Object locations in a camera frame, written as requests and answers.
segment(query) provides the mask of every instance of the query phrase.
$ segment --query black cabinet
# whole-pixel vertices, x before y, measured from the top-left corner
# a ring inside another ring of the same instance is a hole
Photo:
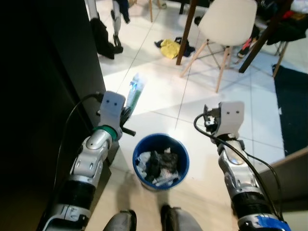
[[[8,4],[3,10],[14,12],[2,27],[0,229],[33,231],[53,194],[65,120],[80,98],[105,87],[84,0]],[[97,124],[98,108],[89,100],[72,116],[56,189]]]

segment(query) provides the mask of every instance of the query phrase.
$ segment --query blue item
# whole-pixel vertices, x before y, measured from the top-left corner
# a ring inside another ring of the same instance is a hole
[[[291,231],[289,225],[281,220],[262,216],[257,216],[257,218],[259,225],[261,225],[263,228],[275,228]]]
[[[162,48],[162,42],[163,42],[164,40],[159,40],[158,42],[154,42],[155,43],[155,45],[158,47],[158,48]]]
[[[170,186],[167,186],[167,185],[156,186],[152,184],[151,182],[148,182],[145,179],[143,179],[139,171],[137,170],[137,165],[139,163],[139,161],[137,160],[138,156],[141,153],[149,152],[149,151],[157,151],[159,153],[163,153],[164,150],[169,147],[171,147],[174,153],[178,154],[179,159],[178,159],[177,170],[178,170],[180,179],[175,180]],[[181,142],[170,137],[169,135],[163,134],[163,133],[152,134],[152,135],[149,135],[143,138],[137,144],[134,150],[132,161],[133,161],[134,170],[139,180],[147,189],[152,190],[152,191],[168,190],[178,185],[185,178],[188,172],[188,169],[189,169],[189,156],[188,156],[187,150],[184,147],[184,145]]]
[[[119,4],[120,12],[123,15],[126,24],[130,23],[129,13],[128,13],[129,9],[128,0],[114,0],[114,1],[116,1]]]

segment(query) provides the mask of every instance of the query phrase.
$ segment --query blue trash bin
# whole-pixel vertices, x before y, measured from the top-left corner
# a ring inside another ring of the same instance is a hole
[[[180,176],[179,180],[174,180],[173,184],[170,186],[166,186],[166,185],[161,185],[161,186],[156,186],[153,185],[152,183],[146,181],[145,179],[142,178],[142,176],[140,175],[139,171],[137,170],[137,165],[139,163],[139,161],[137,160],[138,156],[141,153],[144,152],[149,152],[149,151],[157,151],[158,153],[163,153],[165,149],[171,147],[172,151],[174,153],[178,154],[178,173]],[[149,135],[145,138],[143,138],[136,146],[134,153],[133,153],[133,166],[134,166],[134,170],[139,178],[139,180],[141,181],[141,183],[143,184],[143,186],[150,190],[150,191],[162,191],[162,190],[169,190],[170,188],[178,185],[179,183],[181,183],[181,181],[185,178],[187,172],[188,172],[188,168],[189,168],[189,156],[187,153],[186,148],[184,147],[184,145],[175,140],[174,138],[170,137],[167,134],[163,134],[163,133],[157,133],[157,134],[152,134]]]

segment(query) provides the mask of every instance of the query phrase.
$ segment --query black bag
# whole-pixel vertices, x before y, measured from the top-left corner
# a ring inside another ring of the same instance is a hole
[[[91,19],[90,25],[97,53],[109,59],[115,59],[115,48],[113,44],[108,41],[106,26],[98,18]]]

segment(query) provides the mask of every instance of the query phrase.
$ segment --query red item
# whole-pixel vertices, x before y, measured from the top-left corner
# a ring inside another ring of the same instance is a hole
[[[287,12],[283,15],[282,19],[287,19],[287,18],[291,17],[294,13],[295,13],[295,12],[293,12],[293,11],[287,11]]]
[[[250,47],[251,45],[251,38],[249,38],[246,43],[243,45],[242,50],[244,50],[246,47]]]

